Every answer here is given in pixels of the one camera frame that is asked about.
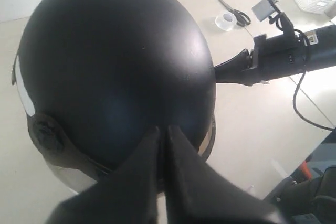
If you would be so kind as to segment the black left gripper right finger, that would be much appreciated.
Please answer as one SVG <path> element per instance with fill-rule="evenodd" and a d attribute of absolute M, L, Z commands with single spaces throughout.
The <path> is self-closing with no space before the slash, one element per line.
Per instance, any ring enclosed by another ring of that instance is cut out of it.
<path fill-rule="evenodd" d="M 213 170 L 177 126 L 167 128 L 164 159 L 169 223 L 286 223 L 274 205 Z"/>

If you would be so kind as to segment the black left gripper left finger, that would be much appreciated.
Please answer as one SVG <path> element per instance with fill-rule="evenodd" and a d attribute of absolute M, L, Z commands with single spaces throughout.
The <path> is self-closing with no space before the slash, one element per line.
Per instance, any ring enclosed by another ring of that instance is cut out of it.
<path fill-rule="evenodd" d="M 47 223 L 156 223 L 160 131 L 152 127 L 108 177 L 61 202 Z"/>

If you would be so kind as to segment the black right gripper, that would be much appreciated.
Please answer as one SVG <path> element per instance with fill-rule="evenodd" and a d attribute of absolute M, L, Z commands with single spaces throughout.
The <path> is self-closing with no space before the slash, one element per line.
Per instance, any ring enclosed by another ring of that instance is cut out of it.
<path fill-rule="evenodd" d="M 288 38 L 279 35 L 268 38 L 264 34 L 254 37 L 251 53 L 248 49 L 243 49 L 230 60 L 215 66 L 216 82 L 250 87 L 263 81 L 303 73 L 309 59 L 310 48 L 305 36 L 294 35 Z"/>

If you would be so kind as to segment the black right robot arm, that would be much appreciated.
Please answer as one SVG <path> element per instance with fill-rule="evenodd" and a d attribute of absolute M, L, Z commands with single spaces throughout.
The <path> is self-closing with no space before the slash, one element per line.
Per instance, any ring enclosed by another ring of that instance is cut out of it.
<path fill-rule="evenodd" d="M 321 27 L 292 38 L 282 34 L 254 37 L 252 51 L 242 50 L 234 58 L 215 67 L 218 83 L 252 86 L 269 81 L 335 66 L 335 25 Z"/>

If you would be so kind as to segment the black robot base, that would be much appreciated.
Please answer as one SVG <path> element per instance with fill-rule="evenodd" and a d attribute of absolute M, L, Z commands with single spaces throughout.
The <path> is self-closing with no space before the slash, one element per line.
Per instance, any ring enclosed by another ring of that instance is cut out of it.
<path fill-rule="evenodd" d="M 335 223 L 335 130 L 265 201 L 277 206 L 290 223 Z"/>

